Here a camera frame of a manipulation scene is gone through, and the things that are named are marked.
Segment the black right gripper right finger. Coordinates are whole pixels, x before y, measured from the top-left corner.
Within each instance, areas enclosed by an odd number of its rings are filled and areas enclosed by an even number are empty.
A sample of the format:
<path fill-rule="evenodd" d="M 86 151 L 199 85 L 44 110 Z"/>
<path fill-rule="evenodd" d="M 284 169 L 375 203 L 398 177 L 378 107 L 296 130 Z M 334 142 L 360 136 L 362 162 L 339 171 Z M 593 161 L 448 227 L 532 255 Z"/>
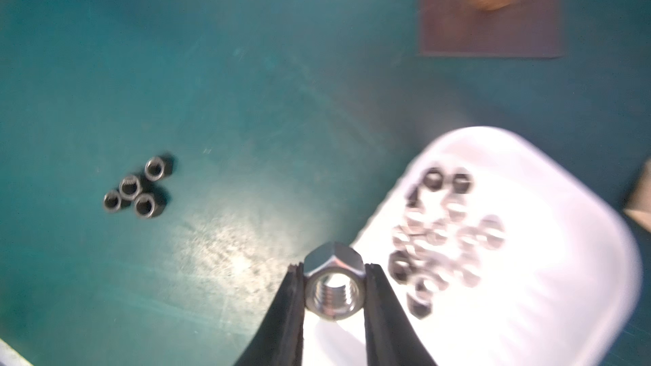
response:
<path fill-rule="evenodd" d="M 437 364 L 416 335 L 379 264 L 366 264 L 364 328 L 369 366 Z"/>

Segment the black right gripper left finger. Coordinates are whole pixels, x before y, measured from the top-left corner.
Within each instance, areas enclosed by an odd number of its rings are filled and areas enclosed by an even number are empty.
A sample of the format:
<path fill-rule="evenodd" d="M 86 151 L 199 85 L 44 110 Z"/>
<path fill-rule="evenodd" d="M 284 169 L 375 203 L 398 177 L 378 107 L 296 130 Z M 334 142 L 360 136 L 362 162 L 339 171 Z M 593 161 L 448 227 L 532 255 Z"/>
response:
<path fill-rule="evenodd" d="M 301 366 L 305 276 L 303 264 L 291 264 L 258 331 L 236 366 Z"/>

